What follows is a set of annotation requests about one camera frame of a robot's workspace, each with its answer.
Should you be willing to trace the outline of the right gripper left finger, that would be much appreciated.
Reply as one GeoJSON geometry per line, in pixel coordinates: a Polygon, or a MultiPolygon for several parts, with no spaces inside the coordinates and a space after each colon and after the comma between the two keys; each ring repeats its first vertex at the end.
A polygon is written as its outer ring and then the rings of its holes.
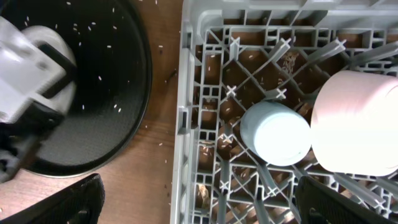
{"type": "Polygon", "coordinates": [[[105,201],[101,176],[91,174],[36,204],[1,220],[2,224],[97,224],[105,201]]]}

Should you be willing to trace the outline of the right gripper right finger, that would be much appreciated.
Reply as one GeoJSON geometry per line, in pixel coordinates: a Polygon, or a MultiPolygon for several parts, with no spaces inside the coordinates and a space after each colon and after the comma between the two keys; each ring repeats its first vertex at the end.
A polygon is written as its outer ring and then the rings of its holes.
{"type": "Polygon", "coordinates": [[[393,224],[309,176],[300,178],[295,198],[301,224],[393,224]]]}

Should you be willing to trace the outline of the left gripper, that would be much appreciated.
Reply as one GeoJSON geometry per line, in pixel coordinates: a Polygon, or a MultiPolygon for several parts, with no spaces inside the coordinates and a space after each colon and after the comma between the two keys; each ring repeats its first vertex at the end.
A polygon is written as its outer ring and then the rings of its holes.
{"type": "Polygon", "coordinates": [[[34,160],[42,141],[65,119],[75,97],[77,65],[69,47],[57,49],[40,43],[38,49],[62,68],[63,77],[39,93],[51,105],[29,98],[22,114],[13,122],[1,122],[1,183],[12,180],[34,160]]]}

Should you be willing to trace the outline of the light blue cup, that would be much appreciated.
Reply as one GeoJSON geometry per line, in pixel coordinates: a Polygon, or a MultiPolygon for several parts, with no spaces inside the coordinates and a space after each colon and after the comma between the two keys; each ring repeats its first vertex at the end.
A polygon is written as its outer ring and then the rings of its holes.
{"type": "Polygon", "coordinates": [[[312,146],[307,121],[294,110],[274,102],[252,105],[241,118],[240,135],[251,152],[274,166],[298,163],[312,146]]]}

